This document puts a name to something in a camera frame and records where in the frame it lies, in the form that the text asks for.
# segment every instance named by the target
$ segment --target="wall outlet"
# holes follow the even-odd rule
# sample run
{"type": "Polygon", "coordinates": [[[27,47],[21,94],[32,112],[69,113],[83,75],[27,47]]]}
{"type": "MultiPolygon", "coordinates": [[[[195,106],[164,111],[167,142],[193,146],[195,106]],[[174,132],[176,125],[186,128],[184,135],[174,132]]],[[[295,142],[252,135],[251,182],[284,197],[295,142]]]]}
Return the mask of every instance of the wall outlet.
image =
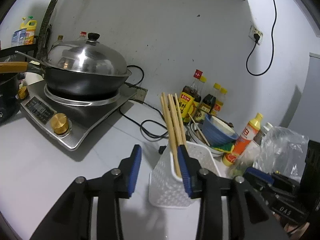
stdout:
{"type": "Polygon", "coordinates": [[[137,93],[134,95],[132,99],[140,100],[144,102],[144,99],[147,96],[148,89],[141,88],[141,87],[134,87],[137,90],[137,93]]]}
{"type": "Polygon", "coordinates": [[[261,45],[262,43],[262,40],[263,40],[263,33],[261,31],[259,31],[255,26],[251,26],[250,28],[250,32],[249,32],[249,37],[253,40],[253,41],[256,41],[256,39],[254,38],[254,34],[257,33],[260,35],[260,39],[258,41],[258,45],[261,45]]]}

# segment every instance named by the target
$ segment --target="stainless steel lid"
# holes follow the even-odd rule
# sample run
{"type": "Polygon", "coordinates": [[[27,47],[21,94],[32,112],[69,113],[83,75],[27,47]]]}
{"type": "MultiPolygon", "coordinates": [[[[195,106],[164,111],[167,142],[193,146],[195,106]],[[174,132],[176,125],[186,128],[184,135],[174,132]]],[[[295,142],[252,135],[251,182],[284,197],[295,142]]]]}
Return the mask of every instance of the stainless steel lid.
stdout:
{"type": "Polygon", "coordinates": [[[104,76],[130,76],[124,57],[89,33],[85,41],[66,41],[54,46],[44,62],[51,67],[104,76]]]}

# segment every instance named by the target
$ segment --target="countertop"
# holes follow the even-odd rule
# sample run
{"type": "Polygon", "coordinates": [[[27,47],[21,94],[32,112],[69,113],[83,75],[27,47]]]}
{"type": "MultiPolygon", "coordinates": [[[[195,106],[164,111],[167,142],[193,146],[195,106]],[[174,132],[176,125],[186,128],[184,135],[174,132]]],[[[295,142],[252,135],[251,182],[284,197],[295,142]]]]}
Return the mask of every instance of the countertop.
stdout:
{"type": "MultiPolygon", "coordinates": [[[[163,123],[146,105],[126,102],[122,111],[139,123],[145,119],[163,123]]],[[[157,134],[164,132],[151,123],[145,127],[157,134]]],[[[160,158],[159,146],[167,143],[166,139],[147,141],[137,125],[115,112],[91,131],[78,150],[69,152],[18,112],[0,126],[0,210],[20,237],[28,240],[77,176],[102,176],[139,144],[142,161],[136,190],[129,200],[120,201],[124,239],[194,240],[199,201],[183,210],[156,208],[148,201],[149,174],[160,158]]],[[[226,167],[219,159],[217,165],[225,176],[226,167]]]]}

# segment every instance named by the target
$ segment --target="perforated white container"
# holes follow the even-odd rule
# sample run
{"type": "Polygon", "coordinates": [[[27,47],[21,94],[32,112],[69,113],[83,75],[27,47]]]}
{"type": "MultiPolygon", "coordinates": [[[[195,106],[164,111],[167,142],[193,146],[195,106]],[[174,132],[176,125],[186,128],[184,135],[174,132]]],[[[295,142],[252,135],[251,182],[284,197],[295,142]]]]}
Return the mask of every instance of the perforated white container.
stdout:
{"type": "MultiPolygon", "coordinates": [[[[202,168],[218,176],[220,172],[207,147],[187,142],[189,156],[196,158],[202,168]]],[[[195,199],[190,199],[184,190],[182,178],[179,178],[173,166],[173,155],[168,145],[149,177],[149,202],[156,207],[183,209],[195,199]]]]}

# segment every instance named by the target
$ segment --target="gold knob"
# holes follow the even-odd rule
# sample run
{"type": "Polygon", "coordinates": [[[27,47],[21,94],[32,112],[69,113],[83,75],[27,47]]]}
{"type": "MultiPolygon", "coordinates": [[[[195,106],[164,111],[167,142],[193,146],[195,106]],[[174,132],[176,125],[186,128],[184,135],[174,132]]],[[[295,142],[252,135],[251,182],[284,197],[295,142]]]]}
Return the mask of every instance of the gold knob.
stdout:
{"type": "Polygon", "coordinates": [[[28,88],[26,86],[20,88],[18,90],[18,97],[22,100],[25,99],[29,95],[28,88]]]}
{"type": "Polygon", "coordinates": [[[68,118],[63,113],[55,114],[51,118],[51,127],[56,134],[63,134],[69,128],[68,118]]]}

